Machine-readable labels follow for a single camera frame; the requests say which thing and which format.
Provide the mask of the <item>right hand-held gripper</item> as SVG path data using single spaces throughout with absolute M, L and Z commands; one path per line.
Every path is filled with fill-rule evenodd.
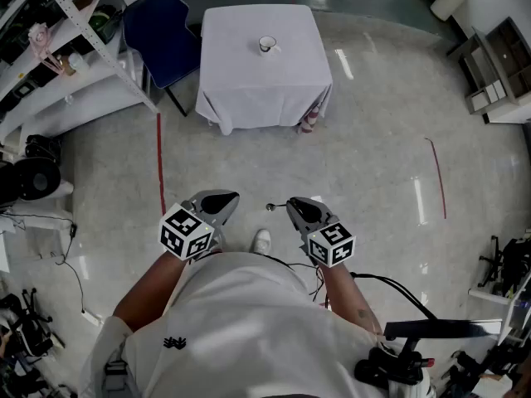
M 300 233 L 302 251 L 315 265 L 332 268 L 353 257 L 356 236 L 323 203 L 306 197 L 291 197 L 287 214 Z

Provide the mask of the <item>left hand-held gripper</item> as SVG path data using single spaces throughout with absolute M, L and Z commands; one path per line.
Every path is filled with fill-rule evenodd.
M 173 205 L 162 217 L 158 242 L 181 261 L 198 259 L 220 248 L 227 223 L 240 201 L 230 190 L 206 190 Z

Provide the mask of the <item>white cup with dark rim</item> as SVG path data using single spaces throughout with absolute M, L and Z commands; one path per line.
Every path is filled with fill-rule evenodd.
M 259 41 L 259 52 L 262 56 L 274 56 L 281 53 L 277 40 L 272 36 L 262 36 Z

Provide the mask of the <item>person's right forearm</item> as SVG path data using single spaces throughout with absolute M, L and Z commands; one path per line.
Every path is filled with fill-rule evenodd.
M 332 311 L 370 333 L 382 335 L 378 319 L 345 265 L 321 266 L 321 271 Z

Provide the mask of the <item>person's left forearm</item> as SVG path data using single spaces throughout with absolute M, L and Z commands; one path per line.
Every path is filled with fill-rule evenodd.
M 133 332 L 157 320 L 163 315 L 184 268 L 183 261 L 164 252 L 119 301 L 113 315 Z

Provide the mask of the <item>person's white shoe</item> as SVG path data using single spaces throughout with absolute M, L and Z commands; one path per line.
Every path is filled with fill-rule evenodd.
M 251 245 L 251 253 L 257 255 L 269 255 L 271 251 L 271 236 L 267 229 L 256 232 Z

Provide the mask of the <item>person's white shirt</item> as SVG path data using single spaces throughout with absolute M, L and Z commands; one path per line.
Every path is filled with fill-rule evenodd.
M 138 330 L 108 318 L 80 398 L 387 398 L 353 369 L 377 338 L 314 303 L 290 268 L 228 253 L 195 263 L 168 311 Z

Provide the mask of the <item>black waist-mounted device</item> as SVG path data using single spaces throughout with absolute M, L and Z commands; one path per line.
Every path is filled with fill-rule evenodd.
M 387 391 L 389 398 L 427 398 L 431 381 L 426 369 L 435 360 L 423 357 L 416 350 L 420 340 L 487 337 L 501 331 L 500 319 L 391 322 L 368 357 L 357 362 L 354 378 Z

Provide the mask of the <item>black round device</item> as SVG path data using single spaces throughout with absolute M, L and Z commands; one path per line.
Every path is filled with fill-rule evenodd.
M 0 161 L 0 206 L 47 197 L 60 182 L 60 169 L 49 158 L 23 158 L 15 163 Z

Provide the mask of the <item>black bag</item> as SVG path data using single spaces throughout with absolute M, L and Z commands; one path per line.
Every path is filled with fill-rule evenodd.
M 29 135 L 26 139 L 25 156 L 27 158 L 47 158 L 60 164 L 61 141 L 39 134 Z

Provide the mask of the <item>white metal shelf rack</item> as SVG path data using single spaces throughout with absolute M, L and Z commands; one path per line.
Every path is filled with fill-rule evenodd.
M 121 11 L 105 44 L 89 25 L 98 6 Z M 145 89 L 139 54 L 124 40 L 124 0 L 0 0 L 0 144 L 54 137 L 115 111 L 156 104 Z M 61 75 L 34 55 L 28 31 L 45 23 Z

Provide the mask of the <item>black tripod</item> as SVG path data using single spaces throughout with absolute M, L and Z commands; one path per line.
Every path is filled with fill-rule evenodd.
M 491 256 L 479 256 L 488 264 L 484 278 L 477 284 L 484 288 L 493 284 L 492 293 L 507 297 L 515 294 L 522 280 L 531 270 L 531 240 L 511 239 L 501 250 L 499 237 L 490 237 Z

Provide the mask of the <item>blue chair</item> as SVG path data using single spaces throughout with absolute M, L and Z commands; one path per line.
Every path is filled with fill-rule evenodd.
M 182 0 L 137 0 L 123 16 L 126 45 L 141 55 L 154 84 L 184 117 L 170 86 L 200 67 L 201 41 L 186 25 L 188 11 Z

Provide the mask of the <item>green helmet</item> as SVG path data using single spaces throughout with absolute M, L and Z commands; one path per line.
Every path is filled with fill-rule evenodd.
M 121 11 L 112 5 L 98 6 L 89 20 L 89 25 L 98 37 L 105 43 L 109 43 L 114 37 L 121 17 Z

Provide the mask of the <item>grey shelf cabinet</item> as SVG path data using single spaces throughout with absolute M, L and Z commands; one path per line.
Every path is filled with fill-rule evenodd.
M 531 46 L 510 17 L 484 34 L 474 34 L 448 53 L 468 81 L 465 104 L 486 123 L 506 124 L 506 116 L 531 103 Z

